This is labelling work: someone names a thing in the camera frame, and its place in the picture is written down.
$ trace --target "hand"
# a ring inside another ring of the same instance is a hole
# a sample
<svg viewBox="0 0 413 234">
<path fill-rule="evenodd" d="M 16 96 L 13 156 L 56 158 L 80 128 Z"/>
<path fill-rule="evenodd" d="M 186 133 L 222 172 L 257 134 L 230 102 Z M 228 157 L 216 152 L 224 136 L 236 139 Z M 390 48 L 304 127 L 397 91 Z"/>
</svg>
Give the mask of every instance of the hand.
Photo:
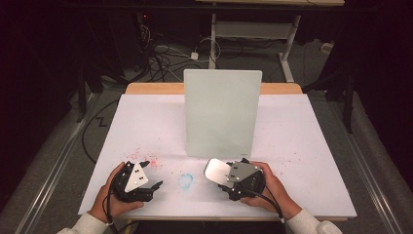
<svg viewBox="0 0 413 234">
<path fill-rule="evenodd" d="M 115 170 L 112 171 L 110 174 L 109 178 L 106 180 L 106 183 L 100 188 L 99 192 L 97 193 L 96 199 L 94 200 L 94 206 L 92 209 L 89 211 L 89 214 L 96 217 L 97 219 L 101 220 L 102 222 L 107 222 L 107 217 L 106 214 L 104 213 L 104 209 L 106 209 L 106 202 L 110 183 L 112 182 L 113 177 L 117 172 L 119 172 L 123 167 L 125 163 L 122 162 L 118 167 L 116 167 Z M 110 197 L 110 213 L 113 218 L 118 217 L 122 213 L 132 211 L 138 208 L 143 207 L 142 202 L 132 202 L 132 203 L 124 203 L 119 201 L 115 195 L 111 195 Z"/>
<path fill-rule="evenodd" d="M 282 182 L 273 174 L 268 164 L 260 162 L 249 163 L 262 169 L 267 184 L 267 187 L 262 192 L 262 195 L 268 197 L 273 201 L 274 199 L 271 193 L 274 195 L 274 198 L 276 198 L 277 202 L 280 205 L 280 209 L 282 210 L 282 214 L 285 219 L 290 219 L 301 212 L 301 208 L 289 197 L 284 186 L 282 185 Z M 264 208 L 268 212 L 276 212 L 276 209 L 269 202 L 259 197 L 244 197 L 241 199 L 241 202 L 252 207 Z"/>
</svg>

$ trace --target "blue stain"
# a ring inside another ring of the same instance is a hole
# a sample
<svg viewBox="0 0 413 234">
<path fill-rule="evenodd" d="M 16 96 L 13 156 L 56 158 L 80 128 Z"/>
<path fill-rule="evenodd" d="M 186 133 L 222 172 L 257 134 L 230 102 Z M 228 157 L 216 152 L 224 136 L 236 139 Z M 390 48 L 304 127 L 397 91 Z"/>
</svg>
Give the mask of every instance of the blue stain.
<svg viewBox="0 0 413 234">
<path fill-rule="evenodd" d="M 189 189 L 194 181 L 194 177 L 190 174 L 181 175 L 178 184 L 181 188 Z"/>
</svg>

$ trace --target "sleeve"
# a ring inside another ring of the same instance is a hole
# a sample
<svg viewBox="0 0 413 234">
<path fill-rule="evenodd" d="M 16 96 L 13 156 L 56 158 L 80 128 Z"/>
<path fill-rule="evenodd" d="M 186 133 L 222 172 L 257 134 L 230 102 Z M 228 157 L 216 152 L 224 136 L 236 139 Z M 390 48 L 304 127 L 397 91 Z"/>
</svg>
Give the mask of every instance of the sleeve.
<svg viewBox="0 0 413 234">
<path fill-rule="evenodd" d="M 83 214 L 76 224 L 64 228 L 57 234 L 101 234 L 106 230 L 106 224 L 90 214 Z"/>
<path fill-rule="evenodd" d="M 286 223 L 295 234 L 342 234 L 332 222 L 319 222 L 305 209 Z"/>
</svg>

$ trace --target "dark background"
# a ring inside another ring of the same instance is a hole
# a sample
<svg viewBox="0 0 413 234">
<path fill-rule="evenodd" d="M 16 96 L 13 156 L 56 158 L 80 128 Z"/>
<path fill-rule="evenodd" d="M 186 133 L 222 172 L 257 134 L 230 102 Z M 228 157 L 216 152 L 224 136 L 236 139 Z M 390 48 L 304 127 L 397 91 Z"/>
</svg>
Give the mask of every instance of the dark background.
<svg viewBox="0 0 413 234">
<path fill-rule="evenodd" d="M 324 42 L 335 39 L 323 76 L 357 55 L 356 91 L 380 139 L 412 187 L 412 2 L 383 3 L 385 7 L 379 14 L 368 20 L 361 16 L 343 23 L 335 17 L 303 17 L 296 39 L 299 43 L 315 38 Z M 377 1 L 346 4 L 365 7 Z M 92 61 L 122 75 L 125 60 L 120 58 L 120 51 L 136 55 L 140 49 L 133 31 L 131 40 L 136 40 L 136 47 L 117 49 L 117 30 L 128 29 L 122 21 L 129 21 L 130 14 L 116 19 L 99 13 L 85 21 L 83 13 L 64 11 L 53 0 L 2 1 L 0 9 L 2 209 L 51 130 L 72 108 L 69 99 L 77 88 L 80 64 Z M 194 17 L 164 14 L 157 17 L 156 26 L 167 30 L 172 28 L 171 23 L 184 23 L 181 25 L 185 27 L 168 33 L 191 44 L 198 39 L 197 35 L 208 31 L 204 29 L 208 20 L 205 23 L 203 17 Z M 94 78 L 101 73 L 90 71 L 86 77 L 96 91 L 99 85 Z"/>
</svg>

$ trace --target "cable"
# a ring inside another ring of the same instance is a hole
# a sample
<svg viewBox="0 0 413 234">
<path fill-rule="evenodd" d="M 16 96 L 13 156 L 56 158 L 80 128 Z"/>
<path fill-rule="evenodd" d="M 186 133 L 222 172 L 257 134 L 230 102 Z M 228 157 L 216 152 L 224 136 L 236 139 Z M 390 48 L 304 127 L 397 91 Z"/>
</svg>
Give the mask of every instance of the cable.
<svg viewBox="0 0 413 234">
<path fill-rule="evenodd" d="M 257 196 L 257 197 L 262 198 L 262 199 L 264 199 L 265 201 L 269 202 L 269 203 L 276 209 L 277 213 L 279 214 L 280 220 L 282 221 L 282 223 L 284 223 L 283 214 L 282 214 L 282 209 L 280 208 L 279 203 L 277 202 L 276 198 L 275 198 L 274 195 L 271 193 L 271 191 L 270 191 L 270 194 L 271 194 L 271 196 L 273 197 L 274 201 L 271 200 L 271 199 L 269 199 L 268 197 L 260 194 L 260 193 L 257 193 L 257 192 L 254 192 L 254 191 L 251 191 L 251 190 L 248 190 L 248 189 L 244 189 L 243 192 L 246 192 L 246 193 L 249 193 L 249 194 L 251 194 L 251 195 Z"/>
<path fill-rule="evenodd" d="M 107 107 L 109 107 L 111 104 L 118 102 L 119 99 L 116 100 L 112 100 L 111 102 L 107 103 L 105 106 L 103 106 L 103 108 L 101 108 L 95 115 L 94 117 L 91 118 L 91 120 L 88 122 L 88 124 L 86 125 L 85 129 L 82 132 L 82 147 L 83 150 L 85 151 L 86 156 L 88 156 L 88 158 L 94 163 L 96 164 L 96 160 L 92 158 L 91 154 L 89 154 L 88 149 L 86 148 L 86 144 L 85 144 L 85 134 L 86 134 L 86 130 L 88 129 L 89 125 L 91 124 L 91 122 L 97 117 L 97 115 L 99 115 L 101 112 L 103 112 L 103 110 L 105 110 Z"/>
</svg>

